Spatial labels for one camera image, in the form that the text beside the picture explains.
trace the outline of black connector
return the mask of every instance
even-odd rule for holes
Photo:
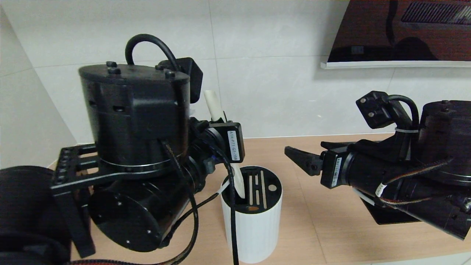
[[[180,71],[190,76],[190,103],[196,103],[200,99],[203,72],[192,58],[178,58],[177,64]],[[171,69],[169,60],[162,61],[155,66],[156,69]]]
[[[394,123],[386,109],[386,102],[383,100],[387,96],[385,92],[371,91],[356,101],[361,115],[372,129],[384,128]]]

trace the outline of white cylindrical container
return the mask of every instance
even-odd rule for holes
[[[245,198],[236,195],[235,200],[237,250],[240,261],[252,264],[269,257],[278,243],[283,189],[278,177],[266,168],[245,166],[241,172]],[[221,202],[226,239],[232,249],[229,195],[226,188]]]

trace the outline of white utensil handle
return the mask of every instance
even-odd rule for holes
[[[206,99],[206,104],[208,105],[209,113],[211,113],[211,120],[217,121],[220,118],[226,122],[226,117],[224,116],[224,111],[222,111],[221,103],[218,100],[216,92],[212,90],[204,91],[204,98]]]

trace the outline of white cable tie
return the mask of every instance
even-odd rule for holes
[[[418,133],[419,130],[404,130],[404,129],[399,129],[399,128],[394,128],[394,130],[396,132],[400,132],[400,133]]]
[[[219,190],[216,193],[221,194],[228,186],[229,186],[229,180],[224,182],[224,184],[222,184],[222,186],[219,188]]]
[[[383,192],[383,190],[384,190],[387,186],[388,186],[387,184],[384,185],[383,183],[381,183],[381,184],[378,186],[378,188],[376,189],[376,193],[375,193],[378,198],[381,198],[382,192]]]

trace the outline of black cable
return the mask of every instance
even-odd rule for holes
[[[200,208],[201,206],[207,204],[208,202],[214,200],[215,198],[217,198],[219,195],[219,193],[214,193],[213,195],[211,195],[209,198],[207,198],[206,200],[202,201],[201,203],[199,203],[196,208]],[[185,214],[183,214],[176,222],[175,224],[172,226],[172,229],[171,231],[169,232],[169,234],[173,235],[174,232],[176,231],[176,229],[181,225],[181,223],[188,217],[190,216],[190,214],[193,213],[193,209],[190,209],[188,210]]]
[[[224,154],[224,152],[214,144],[206,141],[203,137],[200,137],[200,132],[195,127],[194,124],[191,124],[190,129],[192,132],[203,141],[213,152],[215,152],[219,157],[221,157],[224,166],[226,167],[227,174],[229,175],[229,188],[230,188],[230,208],[231,208],[231,244],[232,244],[232,261],[234,265],[239,265],[239,254],[237,251],[237,234],[236,234],[236,187],[234,185],[234,172],[229,162],[229,159]]]
[[[386,97],[386,101],[397,100],[406,103],[409,108],[411,109],[412,114],[412,128],[418,129],[419,128],[419,110],[417,109],[416,104],[414,101],[408,97],[401,96],[401,95],[389,95]]]
[[[186,190],[190,199],[191,203],[191,208],[193,209],[193,217],[194,217],[194,227],[193,227],[193,235],[191,236],[190,243],[188,246],[176,257],[174,257],[172,260],[175,260],[172,265],[177,265],[180,264],[191,252],[193,249],[193,246],[196,243],[196,237],[198,236],[198,225],[199,225],[199,218],[198,218],[198,206],[196,205],[196,200],[193,192],[191,191],[191,185],[190,182],[185,178],[185,175],[183,174],[183,170],[181,169],[180,163],[177,160],[177,157],[172,151],[172,148],[170,147],[170,144],[167,140],[162,140],[161,141],[162,145],[164,146],[165,153],[167,156],[170,158],[170,162],[172,163],[172,166],[177,169],[177,175],[184,181],[187,181],[188,185],[186,185]]]
[[[161,39],[150,34],[138,34],[128,41],[128,43],[126,44],[126,48],[124,49],[124,55],[126,57],[126,62],[128,63],[128,65],[134,65],[134,60],[132,59],[132,50],[138,43],[144,41],[148,41],[159,46],[159,48],[165,54],[167,59],[170,61],[173,70],[180,70],[180,67],[177,64],[177,59],[175,58],[175,55],[173,55],[170,48]]]
[[[392,21],[398,11],[398,0],[389,1],[388,16],[386,18],[386,37],[388,38],[389,44],[394,47],[396,45],[396,37],[394,36],[394,30],[392,28]]]

